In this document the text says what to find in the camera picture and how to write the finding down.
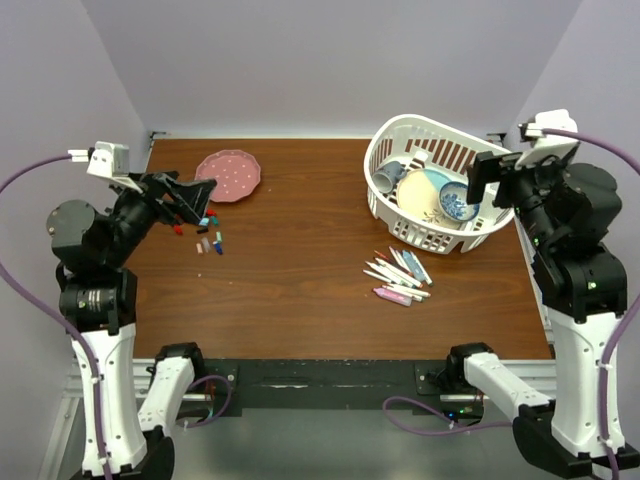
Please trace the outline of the light blue highlighter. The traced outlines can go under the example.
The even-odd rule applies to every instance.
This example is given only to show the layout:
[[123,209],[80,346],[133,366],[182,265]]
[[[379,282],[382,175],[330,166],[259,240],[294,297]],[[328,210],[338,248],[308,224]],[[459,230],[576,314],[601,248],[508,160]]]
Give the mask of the light blue highlighter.
[[417,262],[415,261],[415,259],[413,258],[413,256],[411,255],[410,252],[403,250],[402,251],[402,258],[404,260],[404,262],[406,263],[408,269],[411,271],[411,273],[413,274],[413,276],[419,280],[420,282],[424,282],[426,280],[422,269],[418,266]]

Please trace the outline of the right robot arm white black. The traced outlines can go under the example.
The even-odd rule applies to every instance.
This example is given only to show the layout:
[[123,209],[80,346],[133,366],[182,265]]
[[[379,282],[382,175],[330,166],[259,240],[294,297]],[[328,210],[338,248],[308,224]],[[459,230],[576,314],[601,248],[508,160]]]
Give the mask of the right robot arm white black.
[[522,457],[541,470],[574,479],[598,466],[613,474],[637,467],[616,399],[627,274],[603,242],[622,207],[615,179],[567,156],[523,167],[515,154],[491,152],[479,153],[467,175],[468,202],[478,203],[496,184],[495,205],[514,210],[534,247],[533,278],[553,332],[556,393],[537,391],[483,343],[450,350],[445,382],[459,393],[487,394],[510,420]]

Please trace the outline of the peach cap acrylic marker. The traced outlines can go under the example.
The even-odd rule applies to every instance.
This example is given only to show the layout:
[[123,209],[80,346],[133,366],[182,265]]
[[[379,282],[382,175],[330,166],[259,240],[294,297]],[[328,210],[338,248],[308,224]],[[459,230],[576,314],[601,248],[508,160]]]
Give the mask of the peach cap acrylic marker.
[[394,283],[386,283],[388,286],[398,289],[398,290],[406,290],[406,291],[413,291],[414,287],[409,284],[406,285],[404,282],[399,282],[396,279],[392,279],[394,281]]

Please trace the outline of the purple pink highlighter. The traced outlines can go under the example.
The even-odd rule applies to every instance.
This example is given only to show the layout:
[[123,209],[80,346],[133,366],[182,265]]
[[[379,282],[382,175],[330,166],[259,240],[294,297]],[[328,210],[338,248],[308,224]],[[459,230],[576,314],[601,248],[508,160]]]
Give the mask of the purple pink highlighter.
[[373,289],[373,293],[381,299],[404,307],[409,307],[413,302],[413,299],[410,296],[385,287],[376,287]]

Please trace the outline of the red clear pen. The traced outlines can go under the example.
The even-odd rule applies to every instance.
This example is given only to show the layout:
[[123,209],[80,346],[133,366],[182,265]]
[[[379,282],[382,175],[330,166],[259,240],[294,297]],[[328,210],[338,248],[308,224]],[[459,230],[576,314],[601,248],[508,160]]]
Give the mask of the red clear pen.
[[380,252],[378,250],[374,250],[374,254],[378,258],[380,258],[380,259],[382,259],[382,260],[384,260],[384,261],[386,261],[386,262],[388,262],[388,263],[390,263],[392,265],[399,266],[399,264],[395,261],[393,256],[388,256],[388,255],[386,255],[383,252]]

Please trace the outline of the mint cap acrylic marker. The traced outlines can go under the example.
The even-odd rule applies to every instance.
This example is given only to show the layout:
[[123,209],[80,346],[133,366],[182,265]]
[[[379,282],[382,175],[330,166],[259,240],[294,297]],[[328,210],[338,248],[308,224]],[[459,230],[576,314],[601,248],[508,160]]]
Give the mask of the mint cap acrylic marker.
[[388,278],[388,277],[386,277],[386,276],[384,276],[384,275],[382,275],[382,274],[380,274],[380,273],[378,273],[376,271],[363,269],[362,272],[365,275],[368,275],[368,276],[370,276],[372,278],[376,278],[376,279],[382,281],[383,283],[394,283],[394,281],[391,278]]

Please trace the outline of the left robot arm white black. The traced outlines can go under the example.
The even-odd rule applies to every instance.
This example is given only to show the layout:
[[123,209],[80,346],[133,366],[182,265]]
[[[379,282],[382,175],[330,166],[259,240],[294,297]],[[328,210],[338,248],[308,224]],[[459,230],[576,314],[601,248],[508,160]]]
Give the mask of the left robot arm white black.
[[151,228],[199,225],[216,181],[181,183],[175,171],[135,174],[98,212],[69,200],[47,219],[59,264],[59,310],[79,333],[72,342],[84,396],[85,447],[78,479],[169,479],[175,467],[173,424],[186,392],[200,390],[207,368],[194,342],[166,345],[136,402],[133,350],[137,276],[125,263]]

